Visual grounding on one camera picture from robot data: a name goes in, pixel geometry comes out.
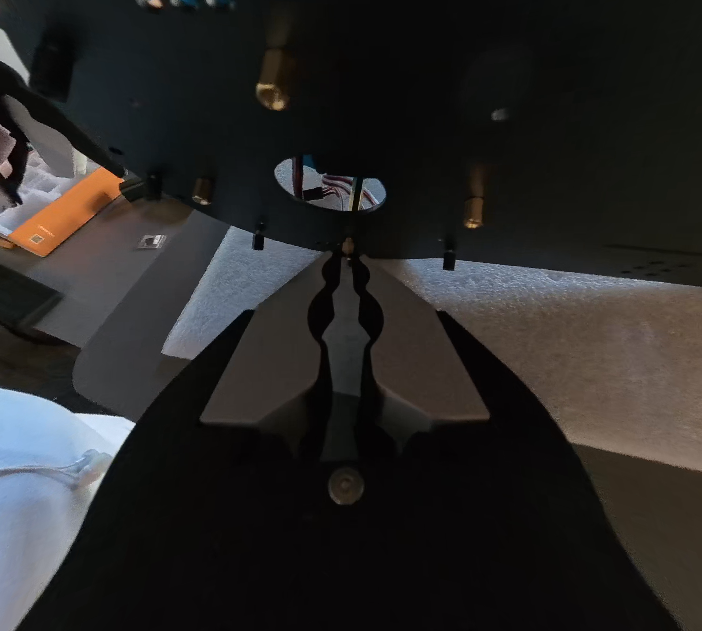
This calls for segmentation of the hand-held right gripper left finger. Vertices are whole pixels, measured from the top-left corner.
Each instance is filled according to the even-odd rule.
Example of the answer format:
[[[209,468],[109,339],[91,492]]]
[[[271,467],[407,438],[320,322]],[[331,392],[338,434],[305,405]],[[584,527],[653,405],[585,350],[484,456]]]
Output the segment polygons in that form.
[[[342,256],[326,252],[254,310],[200,421],[281,437],[320,460],[331,414],[329,353]]]

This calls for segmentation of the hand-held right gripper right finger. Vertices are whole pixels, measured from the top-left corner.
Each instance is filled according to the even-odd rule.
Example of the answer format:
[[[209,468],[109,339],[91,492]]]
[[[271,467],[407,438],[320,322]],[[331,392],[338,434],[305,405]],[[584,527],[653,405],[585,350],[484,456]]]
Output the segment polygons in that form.
[[[418,434],[489,421],[437,311],[366,256],[351,258],[363,349],[354,435],[362,458],[392,458]]]

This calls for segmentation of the blue and black toy robot arm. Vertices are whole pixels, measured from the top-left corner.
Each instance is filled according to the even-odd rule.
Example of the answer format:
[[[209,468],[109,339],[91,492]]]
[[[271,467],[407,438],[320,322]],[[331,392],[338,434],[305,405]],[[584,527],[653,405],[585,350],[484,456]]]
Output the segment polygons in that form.
[[[701,0],[1,0],[1,89],[311,250],[701,286]]]

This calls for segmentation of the dark desk with wooden edge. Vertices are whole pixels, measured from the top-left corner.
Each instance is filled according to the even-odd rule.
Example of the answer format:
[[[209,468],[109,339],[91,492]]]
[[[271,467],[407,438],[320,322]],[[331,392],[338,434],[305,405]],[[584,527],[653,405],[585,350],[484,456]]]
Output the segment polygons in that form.
[[[170,317],[177,317],[215,254],[215,242],[224,238],[223,225],[201,214],[185,220],[185,212],[168,203],[154,213],[138,203],[110,204],[48,258],[25,250],[3,250],[1,265],[56,289],[62,299],[35,328],[79,349],[95,354],[98,334],[110,346],[110,335],[121,331],[129,338],[127,309],[134,316],[137,290],[147,302],[147,280],[155,280],[171,254],[163,250],[137,250],[148,231],[163,230],[179,249],[193,247],[195,259],[173,291],[175,310],[163,310],[157,320],[136,319],[138,328],[153,328],[166,336]],[[592,476],[616,532],[654,590],[663,596],[685,630],[701,629],[701,471],[675,463],[637,458],[629,453],[597,449],[573,442]]]

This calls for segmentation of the grey foam mat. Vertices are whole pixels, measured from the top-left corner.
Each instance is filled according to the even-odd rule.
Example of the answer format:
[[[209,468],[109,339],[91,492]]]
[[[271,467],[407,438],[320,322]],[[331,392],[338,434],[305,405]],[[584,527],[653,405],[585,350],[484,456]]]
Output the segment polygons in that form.
[[[375,268],[450,314],[575,444],[701,470],[701,288],[466,261]]]

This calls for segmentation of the orange flat box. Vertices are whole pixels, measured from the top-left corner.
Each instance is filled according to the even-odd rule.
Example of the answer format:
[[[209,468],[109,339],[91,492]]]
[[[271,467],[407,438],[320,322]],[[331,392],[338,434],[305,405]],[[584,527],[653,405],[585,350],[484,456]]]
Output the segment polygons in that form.
[[[122,182],[99,167],[57,193],[31,190],[23,205],[1,214],[1,238],[45,258],[119,197]]]

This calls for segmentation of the dark flat object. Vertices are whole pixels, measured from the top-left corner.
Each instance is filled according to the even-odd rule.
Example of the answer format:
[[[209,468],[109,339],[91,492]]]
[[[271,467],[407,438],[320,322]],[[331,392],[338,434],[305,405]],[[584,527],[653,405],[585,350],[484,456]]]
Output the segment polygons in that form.
[[[60,345],[62,340],[35,328],[63,295],[13,269],[1,266],[1,327],[34,345]]]

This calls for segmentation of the white foam packaging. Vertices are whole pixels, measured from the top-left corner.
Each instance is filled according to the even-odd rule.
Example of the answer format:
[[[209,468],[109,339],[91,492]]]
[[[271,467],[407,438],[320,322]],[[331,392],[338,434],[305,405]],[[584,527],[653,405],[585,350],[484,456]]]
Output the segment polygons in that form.
[[[7,146],[1,147],[1,212],[5,213],[9,209],[18,207],[21,204],[28,204],[32,196],[38,197],[42,202],[56,200],[68,189],[71,189],[79,181],[91,175],[97,170],[97,165],[83,154],[74,152],[74,163],[78,166],[73,170],[72,177],[59,176],[47,162],[32,147],[29,148],[26,169],[22,183],[17,194],[22,202],[11,200],[11,196],[5,190],[9,176],[13,172],[13,166],[9,161],[10,149]]]

